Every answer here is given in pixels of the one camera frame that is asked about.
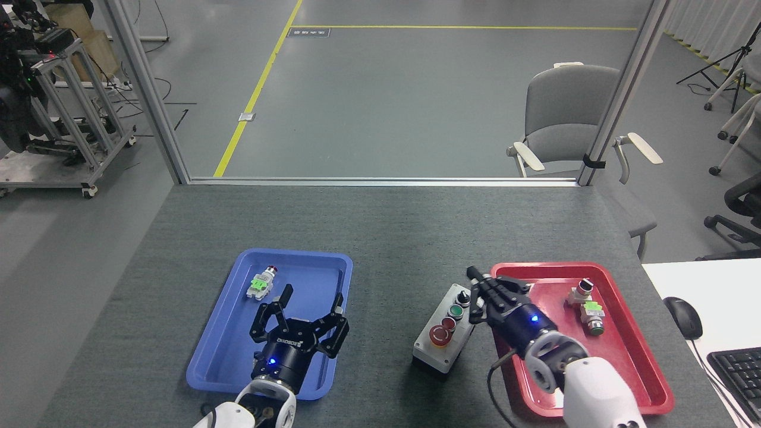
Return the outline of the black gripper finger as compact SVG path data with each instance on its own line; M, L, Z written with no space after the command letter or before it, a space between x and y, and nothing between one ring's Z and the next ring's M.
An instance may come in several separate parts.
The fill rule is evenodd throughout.
M497 324L497 291L492 289L471 289L468 322L472 325L486 322L488 325Z
M483 301L530 301L531 286L522 279L498 275L496 278L468 266L467 278L471 281L470 296Z
M337 357L345 341L350 325L343 314L344 295L338 292L331 305L331 311L312 322L316 340L316 350L327 357Z
M283 309L287 306L293 295L293 291L293 285L287 284L281 295L272 299L271 303L259 304L259 308L257 309L249 331L250 338L255 343L268 341L266 326L272 316L276 317L278 328L280 328L283 333L288 333L288 331L290 331L288 320L285 319L283 314Z

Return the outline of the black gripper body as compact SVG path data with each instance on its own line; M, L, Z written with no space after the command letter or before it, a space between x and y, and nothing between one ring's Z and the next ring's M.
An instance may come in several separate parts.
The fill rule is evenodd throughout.
M544 333L558 330L557 325L529 300L519 301L516 306L488 303L488 325L492 333L502 338L519 357L524 357L530 345Z
M315 331L309 320L287 320L290 331L273 328L263 349L255 352L253 377L266 376L300 390L316 353Z

